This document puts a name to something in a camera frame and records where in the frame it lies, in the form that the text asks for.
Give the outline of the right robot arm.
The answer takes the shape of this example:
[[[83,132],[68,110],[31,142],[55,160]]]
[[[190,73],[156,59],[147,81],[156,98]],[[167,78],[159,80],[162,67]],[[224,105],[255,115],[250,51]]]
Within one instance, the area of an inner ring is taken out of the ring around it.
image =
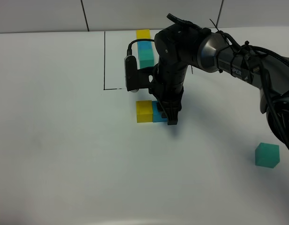
[[[226,72],[259,89],[260,112],[289,149],[289,58],[249,42],[239,45],[221,30],[212,32],[172,14],[167,17],[173,24],[154,38],[159,62],[152,89],[167,123],[178,122],[188,66],[208,73]]]

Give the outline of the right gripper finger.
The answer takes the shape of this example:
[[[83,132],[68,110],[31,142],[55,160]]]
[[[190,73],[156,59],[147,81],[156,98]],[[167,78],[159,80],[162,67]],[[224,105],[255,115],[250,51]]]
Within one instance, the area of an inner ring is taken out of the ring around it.
[[[162,113],[162,118],[167,119],[168,125],[176,125],[178,123],[178,113],[181,107],[166,107]]]
[[[163,108],[161,107],[161,104],[160,104],[158,101],[156,101],[156,108],[157,108],[157,115],[158,115],[158,117],[159,117],[160,119],[166,119],[167,116],[166,116]]]

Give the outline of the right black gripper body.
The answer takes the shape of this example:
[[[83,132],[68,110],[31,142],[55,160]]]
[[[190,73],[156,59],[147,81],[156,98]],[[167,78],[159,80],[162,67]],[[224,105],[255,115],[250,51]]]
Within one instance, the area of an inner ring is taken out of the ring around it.
[[[155,67],[153,83],[156,85],[154,89],[149,89],[149,93],[159,92],[160,95],[163,95],[160,98],[166,100],[178,96],[183,91],[188,65],[183,62],[174,64],[159,62]]]

